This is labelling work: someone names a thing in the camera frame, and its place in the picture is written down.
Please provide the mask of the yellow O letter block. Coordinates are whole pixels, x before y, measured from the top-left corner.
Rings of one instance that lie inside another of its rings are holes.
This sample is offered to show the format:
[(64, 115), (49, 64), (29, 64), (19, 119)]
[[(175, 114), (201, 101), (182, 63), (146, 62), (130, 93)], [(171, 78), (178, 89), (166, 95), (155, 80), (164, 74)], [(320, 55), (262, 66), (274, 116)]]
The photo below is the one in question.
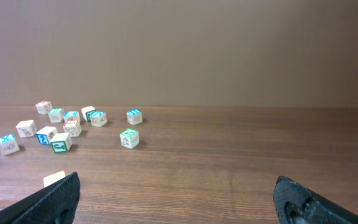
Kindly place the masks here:
[(60, 171), (51, 175), (48, 175), (46, 177), (44, 177), (43, 182), (44, 182), (44, 187), (48, 187), (49, 185), (52, 185), (53, 183), (65, 178), (65, 172), (64, 171)]

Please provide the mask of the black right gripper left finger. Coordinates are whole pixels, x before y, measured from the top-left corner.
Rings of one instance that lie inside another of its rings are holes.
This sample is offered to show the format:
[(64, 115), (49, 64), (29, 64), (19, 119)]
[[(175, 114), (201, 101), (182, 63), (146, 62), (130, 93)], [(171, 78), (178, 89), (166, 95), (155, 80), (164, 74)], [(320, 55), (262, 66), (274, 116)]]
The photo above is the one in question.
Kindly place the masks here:
[(0, 224), (72, 224), (80, 201), (77, 172), (0, 211)]

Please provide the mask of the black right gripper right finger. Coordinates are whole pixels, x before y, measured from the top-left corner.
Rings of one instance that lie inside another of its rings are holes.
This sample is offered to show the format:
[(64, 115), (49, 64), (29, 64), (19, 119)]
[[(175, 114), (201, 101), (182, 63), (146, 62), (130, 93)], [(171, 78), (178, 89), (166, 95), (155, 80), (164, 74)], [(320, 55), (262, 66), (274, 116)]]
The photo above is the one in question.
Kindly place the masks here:
[(280, 175), (273, 190), (280, 224), (358, 224), (358, 215)]

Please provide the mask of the green J letter block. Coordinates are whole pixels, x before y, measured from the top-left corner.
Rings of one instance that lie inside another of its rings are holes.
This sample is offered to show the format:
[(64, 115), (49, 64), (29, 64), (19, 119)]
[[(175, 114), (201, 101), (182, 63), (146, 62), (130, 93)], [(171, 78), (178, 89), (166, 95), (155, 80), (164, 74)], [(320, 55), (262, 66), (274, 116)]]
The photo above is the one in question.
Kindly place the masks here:
[(68, 133), (58, 133), (51, 139), (50, 145), (54, 153), (68, 152), (71, 148), (72, 140)]

